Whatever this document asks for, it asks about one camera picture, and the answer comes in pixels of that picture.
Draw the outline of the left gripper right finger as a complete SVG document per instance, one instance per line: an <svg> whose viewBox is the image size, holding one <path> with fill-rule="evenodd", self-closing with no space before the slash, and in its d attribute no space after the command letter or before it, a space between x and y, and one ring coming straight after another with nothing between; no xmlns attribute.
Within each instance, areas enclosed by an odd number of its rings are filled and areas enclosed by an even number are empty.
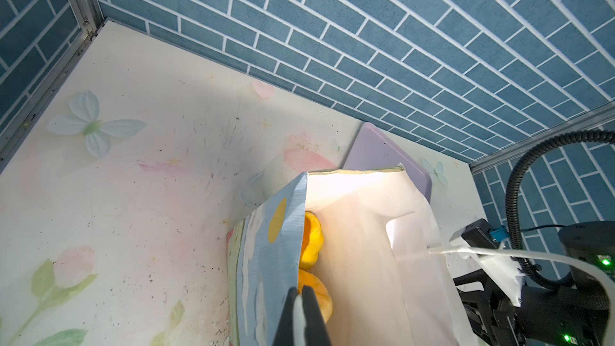
<svg viewBox="0 0 615 346"><path fill-rule="evenodd" d="M315 290L310 286L304 285L302 288L301 308L299 314L299 344L331 346Z"/></svg>

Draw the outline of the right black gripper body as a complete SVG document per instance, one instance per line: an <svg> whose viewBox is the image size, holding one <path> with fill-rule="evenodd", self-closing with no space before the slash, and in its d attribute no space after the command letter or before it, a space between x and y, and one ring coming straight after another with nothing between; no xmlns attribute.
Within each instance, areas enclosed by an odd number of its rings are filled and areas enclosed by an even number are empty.
<svg viewBox="0 0 615 346"><path fill-rule="evenodd" d="M514 306L482 270L453 280L458 287L479 283L481 290L459 291L473 333L488 345L605 345L610 302L603 288L561 287L557 291L524 285Z"/></svg>

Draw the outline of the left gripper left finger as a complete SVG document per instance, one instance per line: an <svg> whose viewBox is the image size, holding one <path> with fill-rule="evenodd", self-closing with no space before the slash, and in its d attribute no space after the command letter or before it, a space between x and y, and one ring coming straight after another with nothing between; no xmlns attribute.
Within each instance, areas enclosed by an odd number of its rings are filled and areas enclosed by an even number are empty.
<svg viewBox="0 0 615 346"><path fill-rule="evenodd" d="M299 296L297 288L293 287L288 290L283 311L275 333L273 346L293 346L293 308L295 300Z"/></svg>

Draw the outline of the long glazed loaf bread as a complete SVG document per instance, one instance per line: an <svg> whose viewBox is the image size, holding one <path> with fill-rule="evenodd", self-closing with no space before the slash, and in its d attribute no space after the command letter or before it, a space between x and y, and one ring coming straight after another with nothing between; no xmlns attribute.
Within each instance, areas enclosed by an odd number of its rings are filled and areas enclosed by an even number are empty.
<svg viewBox="0 0 615 346"><path fill-rule="evenodd" d="M327 323L333 313L333 301L324 283L315 275L302 269L298 272L298 291L303 292L305 286L311 288L315 295L320 313L325 323Z"/></svg>

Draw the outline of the paper bag with floral sides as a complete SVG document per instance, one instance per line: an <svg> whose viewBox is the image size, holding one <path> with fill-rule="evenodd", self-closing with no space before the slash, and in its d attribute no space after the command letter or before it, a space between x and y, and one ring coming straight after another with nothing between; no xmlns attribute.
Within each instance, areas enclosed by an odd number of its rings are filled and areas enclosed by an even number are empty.
<svg viewBox="0 0 615 346"><path fill-rule="evenodd" d="M511 256L528 285L572 286L570 266L614 283L567 255L455 246L444 241L430 203L401 167L305 172L287 184L257 175L242 188L252 212L227 235L230 344L272 345L290 288L298 290L304 215L321 222L324 246L307 272L333 301L332 345L485 344L472 331L453 280L479 269L462 254Z"/></svg>

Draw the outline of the striped bread roll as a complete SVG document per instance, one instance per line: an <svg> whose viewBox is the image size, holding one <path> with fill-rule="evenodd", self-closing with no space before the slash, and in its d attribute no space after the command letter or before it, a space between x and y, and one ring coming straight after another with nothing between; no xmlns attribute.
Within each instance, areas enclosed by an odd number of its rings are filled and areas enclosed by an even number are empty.
<svg viewBox="0 0 615 346"><path fill-rule="evenodd" d="M323 246L324 234L321 222L314 213L306 211L299 268L305 271L310 270L317 263Z"/></svg>

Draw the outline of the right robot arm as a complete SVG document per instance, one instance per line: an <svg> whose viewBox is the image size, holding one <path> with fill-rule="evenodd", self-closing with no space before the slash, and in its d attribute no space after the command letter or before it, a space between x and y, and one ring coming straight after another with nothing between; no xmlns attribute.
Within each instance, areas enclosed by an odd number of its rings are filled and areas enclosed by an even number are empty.
<svg viewBox="0 0 615 346"><path fill-rule="evenodd" d="M560 227L558 238L565 254L604 272L614 283L614 222L588 222ZM494 229L485 219L466 226L451 244L471 248L505 249L509 234ZM511 257L468 254L479 269L453 280L456 286L479 283L474 291L458 288L473 333L488 345L610 345L603 341L610 319L611 302L597 277L570 266L572 286L554 290L528 285L528 276Z"/></svg>

